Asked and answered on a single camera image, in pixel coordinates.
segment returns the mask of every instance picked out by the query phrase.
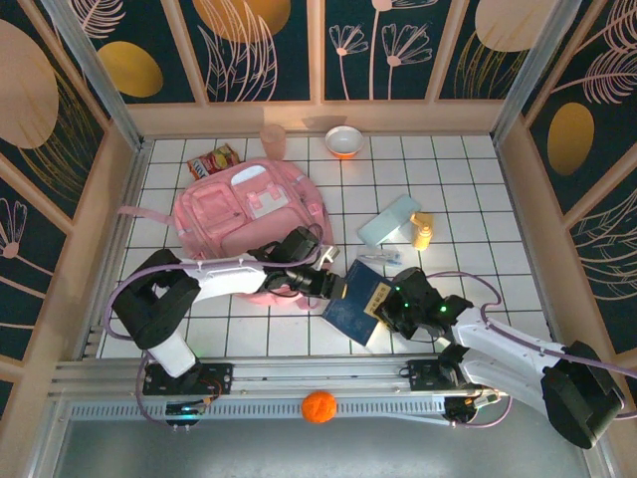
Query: pink backpack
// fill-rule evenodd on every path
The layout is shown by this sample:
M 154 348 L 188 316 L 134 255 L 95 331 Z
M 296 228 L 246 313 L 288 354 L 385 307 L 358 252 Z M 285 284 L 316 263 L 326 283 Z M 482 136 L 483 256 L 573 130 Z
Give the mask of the pink backpack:
M 177 196 L 172 217 L 130 206 L 119 213 L 174 225 L 191 259 L 238 256 L 311 224 L 322 227 L 324 244 L 333 242 L 319 190 L 288 161 L 251 159 L 199 179 Z M 298 299 L 270 293 L 244 297 L 263 305 Z

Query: orange bowl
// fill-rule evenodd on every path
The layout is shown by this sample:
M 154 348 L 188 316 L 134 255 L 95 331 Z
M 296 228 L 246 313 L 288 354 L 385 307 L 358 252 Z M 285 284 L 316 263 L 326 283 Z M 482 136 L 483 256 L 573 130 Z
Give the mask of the orange bowl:
M 325 135 L 325 145 L 337 158 L 350 159 L 362 149 L 363 137 L 355 127 L 337 126 Z

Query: book cover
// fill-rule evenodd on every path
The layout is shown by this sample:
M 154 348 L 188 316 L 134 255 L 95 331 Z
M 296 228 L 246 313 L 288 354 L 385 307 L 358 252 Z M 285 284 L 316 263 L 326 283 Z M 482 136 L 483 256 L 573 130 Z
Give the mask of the book cover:
M 391 281 L 355 260 L 345 282 L 347 295 L 342 300 L 330 301 L 322 317 L 353 341 L 366 346 L 379 326 L 379 318 L 373 311 L 389 294 Z

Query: orange ball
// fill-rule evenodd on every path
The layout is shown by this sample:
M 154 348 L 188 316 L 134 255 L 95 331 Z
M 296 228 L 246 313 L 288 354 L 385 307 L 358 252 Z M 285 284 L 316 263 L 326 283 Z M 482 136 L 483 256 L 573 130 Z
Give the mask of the orange ball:
M 336 415 L 336 398 L 326 391 L 315 391 L 303 400 L 301 411 L 309 423 L 325 423 Z

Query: white tile floor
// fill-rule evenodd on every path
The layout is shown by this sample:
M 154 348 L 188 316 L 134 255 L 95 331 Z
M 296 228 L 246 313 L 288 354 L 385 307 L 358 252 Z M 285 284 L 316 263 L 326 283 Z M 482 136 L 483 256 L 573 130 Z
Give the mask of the white tile floor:
M 263 156 L 251 138 L 171 139 L 155 143 L 139 205 L 170 213 L 175 195 L 193 182 L 184 161 L 229 143 L 247 159 Z M 495 320 L 549 339 L 513 207 L 488 136 L 372 136 L 349 161 L 335 160 L 320 137 L 290 137 L 293 160 L 319 187 L 341 254 L 333 270 L 344 275 L 356 257 L 357 229 L 401 194 L 408 193 L 434 213 L 434 238 L 418 253 L 411 226 L 383 245 L 403 253 L 404 267 L 428 274 L 464 270 L 483 276 L 504 293 Z M 183 255 L 170 228 L 134 220 L 120 277 L 127 277 L 156 249 Z M 386 277 L 401 269 L 378 268 Z M 463 278 L 436 278 L 443 295 L 465 296 L 477 305 L 492 301 L 484 286 Z M 193 306 L 180 330 L 203 358 L 333 356 L 432 352 L 428 343 L 404 341 L 379 328 L 366 348 L 352 343 L 320 316 L 295 307 L 261 307 L 220 297 Z M 121 328 L 118 321 L 115 328 Z M 131 343 L 103 338 L 99 358 L 140 357 Z

